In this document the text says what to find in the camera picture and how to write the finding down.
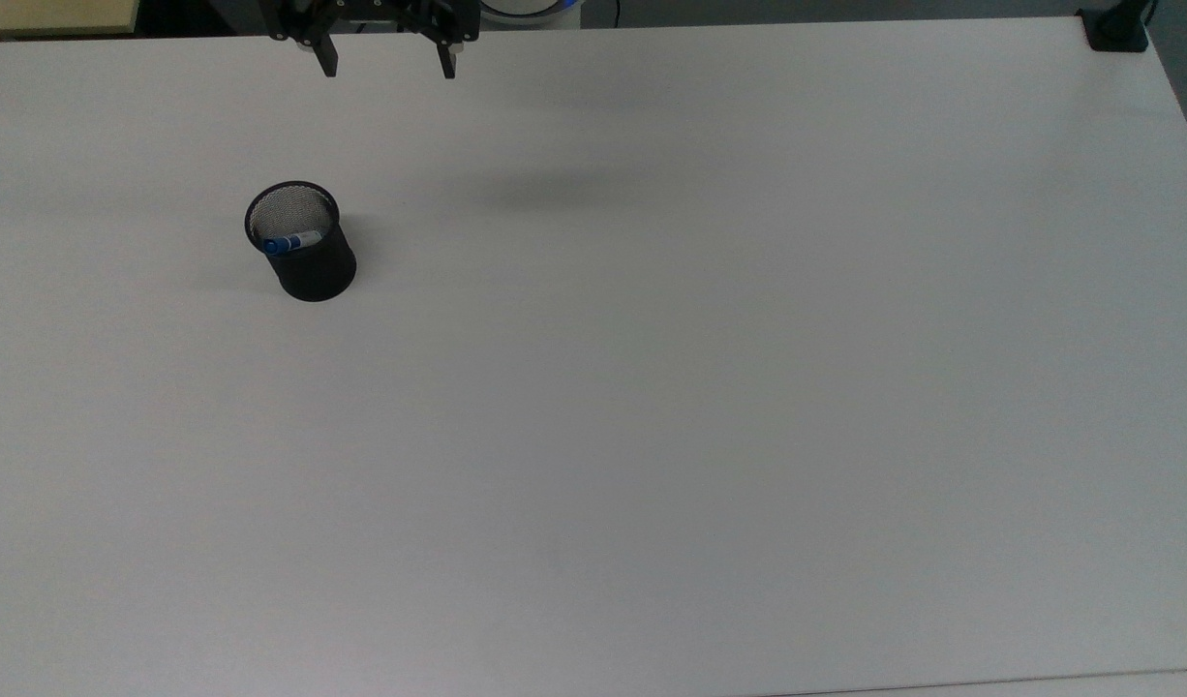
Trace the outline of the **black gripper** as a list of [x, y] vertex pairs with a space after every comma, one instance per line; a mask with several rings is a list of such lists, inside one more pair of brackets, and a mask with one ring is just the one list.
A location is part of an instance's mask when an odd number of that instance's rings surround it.
[[336, 23], [389, 23], [405, 34], [433, 42], [444, 80], [456, 78], [457, 56], [481, 34], [478, 1], [271, 1], [269, 37], [309, 42], [325, 76], [336, 76], [339, 56], [331, 28]]

